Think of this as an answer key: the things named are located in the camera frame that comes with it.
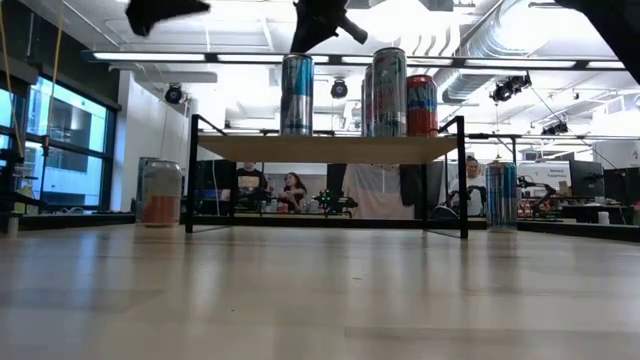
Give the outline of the black aluminium rail frame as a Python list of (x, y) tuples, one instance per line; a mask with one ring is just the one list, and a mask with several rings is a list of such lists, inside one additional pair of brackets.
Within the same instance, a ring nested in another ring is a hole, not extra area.
[[(133, 215), (124, 213), (37, 215), (21, 216), (18, 221), (18, 228), (22, 231), (35, 231), (129, 225), (134, 222)], [(364, 220), (350, 219), (348, 217), (314, 217), (312, 215), (260, 217), (255, 214), (239, 214), (234, 217), (196, 216), (192, 220), (192, 230), (194, 232), (233, 226), (425, 230), (432, 232), (442, 230), (450, 231), (454, 237), (460, 235), (460, 222), (458, 220)], [(517, 229), (523, 232), (640, 243), (640, 227), (638, 226), (520, 221)]]

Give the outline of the white Celsius Peach Vibe can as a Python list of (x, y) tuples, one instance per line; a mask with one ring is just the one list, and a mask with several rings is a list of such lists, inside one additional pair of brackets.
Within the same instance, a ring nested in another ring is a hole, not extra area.
[(365, 68), (361, 86), (361, 130), (364, 137), (370, 137), (372, 135), (372, 108), (372, 66), (368, 65)]

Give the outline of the white hanging cloth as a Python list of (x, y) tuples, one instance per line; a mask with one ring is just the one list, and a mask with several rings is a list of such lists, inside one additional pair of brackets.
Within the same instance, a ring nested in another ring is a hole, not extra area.
[(342, 190), (358, 204), (354, 219), (414, 219), (415, 207), (402, 202), (398, 165), (347, 164)]

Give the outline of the white sign board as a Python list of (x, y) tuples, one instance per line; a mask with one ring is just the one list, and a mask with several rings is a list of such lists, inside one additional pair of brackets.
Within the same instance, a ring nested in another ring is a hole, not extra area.
[(517, 174), (529, 182), (547, 184), (556, 190), (560, 189), (561, 182), (571, 184), (568, 162), (521, 163), (517, 166)]

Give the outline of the red Fanta can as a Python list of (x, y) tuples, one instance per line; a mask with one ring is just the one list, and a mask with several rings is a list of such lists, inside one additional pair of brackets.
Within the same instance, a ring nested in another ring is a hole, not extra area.
[(407, 134), (410, 137), (437, 137), (437, 86), (431, 76), (407, 78)]

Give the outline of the white orange beverage can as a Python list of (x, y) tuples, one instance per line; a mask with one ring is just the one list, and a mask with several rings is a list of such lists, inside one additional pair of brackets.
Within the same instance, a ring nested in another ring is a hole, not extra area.
[(174, 161), (150, 161), (144, 170), (140, 223), (145, 227), (174, 227), (179, 224), (182, 172)]

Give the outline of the silver ventilation duct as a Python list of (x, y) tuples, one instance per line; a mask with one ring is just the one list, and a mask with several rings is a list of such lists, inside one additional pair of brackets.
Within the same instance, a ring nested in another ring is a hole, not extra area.
[[(541, 9), (530, 7), (536, 0), (499, 0), (484, 20), (465, 35), (454, 55), (466, 58), (530, 57), (551, 40), (551, 31), (540, 25)], [(442, 101), (459, 104), (496, 78), (486, 70), (443, 68), (435, 73)]]

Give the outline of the white Celsius can palm print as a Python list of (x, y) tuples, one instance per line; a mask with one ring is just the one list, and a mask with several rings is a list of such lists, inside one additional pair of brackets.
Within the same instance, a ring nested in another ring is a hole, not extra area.
[(407, 117), (406, 54), (396, 47), (374, 53), (372, 64), (373, 135), (404, 137)]

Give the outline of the wooden shelf black frame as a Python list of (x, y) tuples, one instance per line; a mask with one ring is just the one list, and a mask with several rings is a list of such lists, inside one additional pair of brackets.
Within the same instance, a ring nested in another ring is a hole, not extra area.
[[(421, 167), (421, 181), (426, 181), (426, 165), (455, 150), (465, 155), (465, 118), (456, 116), (440, 128), (441, 131), (455, 126), (456, 135), (440, 137), (311, 137), (311, 136), (230, 136), (219, 130), (216, 136), (206, 136), (198, 126), (204, 118), (195, 114), (190, 118), (190, 144), (188, 148), (188, 179), (186, 181), (185, 231), (194, 232), (196, 225), (238, 226), (233, 209), (227, 217), (209, 219), (194, 214), (196, 182), (198, 178), (197, 150), (199, 146), (221, 157), (244, 162), (255, 160), (267, 163), (319, 163), (319, 164), (413, 164)], [(460, 218), (437, 223), (430, 221), (424, 212), (420, 220), (340, 220), (335, 218), (293, 218), (286, 222), (282, 218), (250, 221), (252, 226), (267, 227), (326, 227), (344, 229), (397, 229), (436, 231), (457, 230), (458, 238), (469, 236), (467, 211), (461, 210)]]

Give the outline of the background robot green lights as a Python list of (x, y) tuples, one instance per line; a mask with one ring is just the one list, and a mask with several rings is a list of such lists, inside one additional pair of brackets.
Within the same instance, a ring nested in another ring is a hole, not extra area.
[(325, 215), (347, 215), (352, 218), (353, 211), (359, 207), (355, 199), (346, 196), (342, 190), (322, 190), (314, 200), (318, 202)]

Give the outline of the person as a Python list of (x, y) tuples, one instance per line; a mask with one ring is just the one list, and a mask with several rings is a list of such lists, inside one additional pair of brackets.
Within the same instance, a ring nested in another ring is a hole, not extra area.
[(267, 193), (265, 175), (256, 168), (253, 162), (244, 162), (236, 170), (237, 197), (236, 209), (256, 211)]
[(467, 215), (482, 216), (484, 214), (484, 197), (486, 192), (486, 181), (481, 174), (481, 167), (473, 156), (466, 157), (465, 177), (467, 194)]
[(284, 188), (279, 193), (278, 199), (285, 203), (290, 211), (299, 212), (301, 201), (306, 197), (306, 194), (307, 188), (300, 177), (294, 172), (289, 172), (285, 175)]

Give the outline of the black computer monitor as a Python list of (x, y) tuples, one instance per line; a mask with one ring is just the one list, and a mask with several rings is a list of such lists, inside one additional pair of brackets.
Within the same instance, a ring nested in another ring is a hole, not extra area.
[(236, 164), (228, 160), (200, 160), (197, 162), (196, 190), (199, 198), (228, 201)]
[(574, 197), (595, 198), (605, 195), (604, 168), (600, 163), (571, 160), (569, 170)]
[(605, 197), (624, 205), (640, 203), (640, 167), (604, 171)]

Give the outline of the overhead light bar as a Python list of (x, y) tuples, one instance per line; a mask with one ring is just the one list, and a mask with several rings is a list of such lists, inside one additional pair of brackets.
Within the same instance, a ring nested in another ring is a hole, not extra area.
[[(107, 52), (82, 51), (91, 63), (193, 63), (234, 65), (276, 65), (285, 54), (280, 53), (214, 53), (214, 52)], [(312, 54), (321, 66), (365, 66), (373, 62), (372, 55)], [(410, 68), (541, 70), (541, 71), (626, 71), (620, 61), (609, 59), (543, 59), (543, 58), (465, 58), (407, 56)]]

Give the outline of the large glass window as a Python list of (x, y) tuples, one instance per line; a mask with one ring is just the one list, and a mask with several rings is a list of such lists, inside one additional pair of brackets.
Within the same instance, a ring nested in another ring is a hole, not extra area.
[(23, 154), (9, 188), (47, 212), (109, 207), (114, 132), (112, 109), (47, 77), (0, 82), (0, 149)]

